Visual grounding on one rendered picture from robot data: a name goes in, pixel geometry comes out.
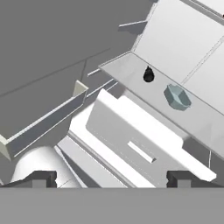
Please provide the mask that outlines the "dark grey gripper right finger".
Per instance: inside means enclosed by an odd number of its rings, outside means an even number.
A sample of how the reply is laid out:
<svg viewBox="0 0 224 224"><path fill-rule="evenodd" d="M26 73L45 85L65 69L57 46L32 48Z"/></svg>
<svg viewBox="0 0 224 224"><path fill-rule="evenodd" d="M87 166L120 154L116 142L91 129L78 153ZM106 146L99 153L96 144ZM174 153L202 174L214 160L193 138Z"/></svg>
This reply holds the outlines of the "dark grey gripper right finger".
<svg viewBox="0 0 224 224"><path fill-rule="evenodd" d="M211 181L202 180L190 171L168 171L167 188L221 188Z"/></svg>

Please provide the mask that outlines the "black bottle-shaped item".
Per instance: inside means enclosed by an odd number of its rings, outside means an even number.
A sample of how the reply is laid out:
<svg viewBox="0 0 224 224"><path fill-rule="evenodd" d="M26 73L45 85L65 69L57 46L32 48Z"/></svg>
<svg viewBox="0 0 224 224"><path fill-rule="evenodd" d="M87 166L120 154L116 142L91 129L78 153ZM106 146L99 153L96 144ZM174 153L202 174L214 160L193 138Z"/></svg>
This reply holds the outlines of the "black bottle-shaped item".
<svg viewBox="0 0 224 224"><path fill-rule="evenodd" d="M153 73L153 70L148 66L145 69L145 72L143 74L143 80L146 82L152 82L154 81L155 75Z"/></svg>

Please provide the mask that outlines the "white rounded object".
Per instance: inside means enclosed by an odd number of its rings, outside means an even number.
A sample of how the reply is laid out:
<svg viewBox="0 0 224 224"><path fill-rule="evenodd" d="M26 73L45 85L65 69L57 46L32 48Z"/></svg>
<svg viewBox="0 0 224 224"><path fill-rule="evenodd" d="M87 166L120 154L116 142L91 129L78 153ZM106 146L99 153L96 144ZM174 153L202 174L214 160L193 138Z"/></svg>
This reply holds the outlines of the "white rounded object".
<svg viewBox="0 0 224 224"><path fill-rule="evenodd" d="M26 152L17 161L10 181L24 179L35 171L56 171L58 188L81 188L65 160L52 147L42 146Z"/></svg>

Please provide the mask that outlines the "small grey door shelf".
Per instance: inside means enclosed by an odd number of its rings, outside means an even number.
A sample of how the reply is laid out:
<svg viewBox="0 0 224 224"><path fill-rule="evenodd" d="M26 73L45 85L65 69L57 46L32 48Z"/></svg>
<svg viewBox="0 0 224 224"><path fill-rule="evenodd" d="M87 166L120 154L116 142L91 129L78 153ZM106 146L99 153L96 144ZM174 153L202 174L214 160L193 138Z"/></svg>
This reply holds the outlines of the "small grey door shelf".
<svg viewBox="0 0 224 224"><path fill-rule="evenodd" d="M131 34L140 35L144 31L144 28L146 25L147 25L146 20L127 23L127 24L120 24L118 26L118 31L129 32Z"/></svg>

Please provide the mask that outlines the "grey fridge door bin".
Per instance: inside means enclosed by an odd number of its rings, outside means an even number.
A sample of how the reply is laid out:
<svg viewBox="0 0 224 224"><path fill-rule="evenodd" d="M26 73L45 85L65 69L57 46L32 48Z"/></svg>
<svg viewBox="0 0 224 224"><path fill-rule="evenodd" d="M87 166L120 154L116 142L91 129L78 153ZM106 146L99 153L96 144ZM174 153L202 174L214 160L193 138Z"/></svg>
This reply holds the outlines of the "grey fridge door bin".
<svg viewBox="0 0 224 224"><path fill-rule="evenodd" d="M80 108L87 97L87 91L88 87L77 80L74 85L73 96L68 100L14 136L6 139L0 135L0 152L10 161L17 157Z"/></svg>

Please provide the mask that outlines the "white fridge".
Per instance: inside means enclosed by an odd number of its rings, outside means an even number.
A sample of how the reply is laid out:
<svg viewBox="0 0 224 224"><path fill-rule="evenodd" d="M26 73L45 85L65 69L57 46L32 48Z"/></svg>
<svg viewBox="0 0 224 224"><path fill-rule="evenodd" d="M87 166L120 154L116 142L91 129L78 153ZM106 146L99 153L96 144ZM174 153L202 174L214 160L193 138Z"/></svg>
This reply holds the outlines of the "white fridge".
<svg viewBox="0 0 224 224"><path fill-rule="evenodd" d="M190 2L159 0L151 10L148 24L131 52L219 112L210 94L218 92L221 84L209 75L210 68L205 58L213 48L220 46L222 35L224 27L193 9ZM128 97L180 136L184 141L183 149L216 173L216 179L211 182L224 186L224 157L217 156L124 88L122 96ZM74 136L71 130L58 146L84 186L135 186Z"/></svg>

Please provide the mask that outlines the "grey fridge door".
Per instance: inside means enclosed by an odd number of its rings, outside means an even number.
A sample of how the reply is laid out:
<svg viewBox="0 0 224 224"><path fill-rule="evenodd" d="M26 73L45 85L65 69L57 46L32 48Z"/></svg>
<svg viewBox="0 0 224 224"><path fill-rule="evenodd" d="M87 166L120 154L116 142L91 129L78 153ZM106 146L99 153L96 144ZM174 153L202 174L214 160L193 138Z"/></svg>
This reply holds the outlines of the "grey fridge door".
<svg viewBox="0 0 224 224"><path fill-rule="evenodd" d="M70 98L74 83L132 46L120 24L150 0L0 0L0 135L12 137Z"/></svg>

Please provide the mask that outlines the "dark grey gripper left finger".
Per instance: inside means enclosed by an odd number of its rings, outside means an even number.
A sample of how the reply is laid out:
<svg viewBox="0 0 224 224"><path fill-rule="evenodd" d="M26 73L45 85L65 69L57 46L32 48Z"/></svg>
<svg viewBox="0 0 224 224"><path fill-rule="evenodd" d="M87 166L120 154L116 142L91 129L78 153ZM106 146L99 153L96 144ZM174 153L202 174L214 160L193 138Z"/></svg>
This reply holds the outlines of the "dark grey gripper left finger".
<svg viewBox="0 0 224 224"><path fill-rule="evenodd" d="M56 171L34 171L27 177L10 182L3 187L18 188L56 188Z"/></svg>

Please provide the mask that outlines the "white fridge drawer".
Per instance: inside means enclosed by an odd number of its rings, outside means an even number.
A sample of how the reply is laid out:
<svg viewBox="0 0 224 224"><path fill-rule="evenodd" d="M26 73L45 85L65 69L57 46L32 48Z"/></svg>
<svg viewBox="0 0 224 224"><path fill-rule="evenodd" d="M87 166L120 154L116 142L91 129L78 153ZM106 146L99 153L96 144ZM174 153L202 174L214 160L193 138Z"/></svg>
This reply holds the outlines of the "white fridge drawer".
<svg viewBox="0 0 224 224"><path fill-rule="evenodd" d="M126 96L101 90L70 130L137 187L165 187L168 171L210 182L216 173L183 149L183 139Z"/></svg>

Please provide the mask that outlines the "glass fridge shelf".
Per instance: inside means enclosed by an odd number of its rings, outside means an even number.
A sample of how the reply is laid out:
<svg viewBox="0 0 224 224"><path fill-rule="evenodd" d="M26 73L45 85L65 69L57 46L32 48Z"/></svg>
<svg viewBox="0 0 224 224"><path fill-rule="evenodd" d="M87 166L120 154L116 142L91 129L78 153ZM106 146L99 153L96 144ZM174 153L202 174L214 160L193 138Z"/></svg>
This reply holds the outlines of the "glass fridge shelf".
<svg viewBox="0 0 224 224"><path fill-rule="evenodd" d="M150 67L155 75L152 82L144 81L147 67ZM173 109L165 99L164 91L169 84L177 83L133 52L126 52L99 65L99 68L217 156L224 158L223 114L186 89L184 90L192 102L191 107L185 111Z"/></svg>

